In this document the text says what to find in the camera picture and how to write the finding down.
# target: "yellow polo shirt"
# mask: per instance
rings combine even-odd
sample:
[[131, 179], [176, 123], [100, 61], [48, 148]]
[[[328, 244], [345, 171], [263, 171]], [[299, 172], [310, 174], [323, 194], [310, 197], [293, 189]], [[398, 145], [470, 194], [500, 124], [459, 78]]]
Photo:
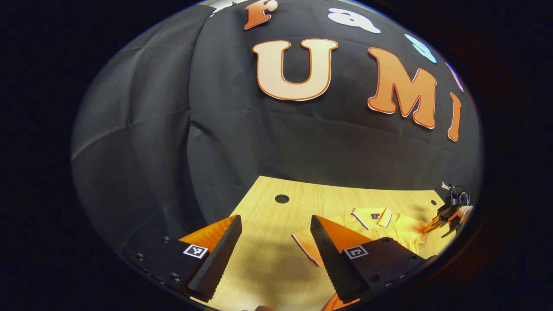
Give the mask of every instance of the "yellow polo shirt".
[[[388, 208], [356, 208], [350, 215], [336, 216], [329, 220], [371, 240], [391, 237], [415, 254], [419, 253], [419, 245], [426, 242], [424, 221], [393, 214]], [[309, 229], [292, 234], [292, 238], [316, 265], [324, 265]]]

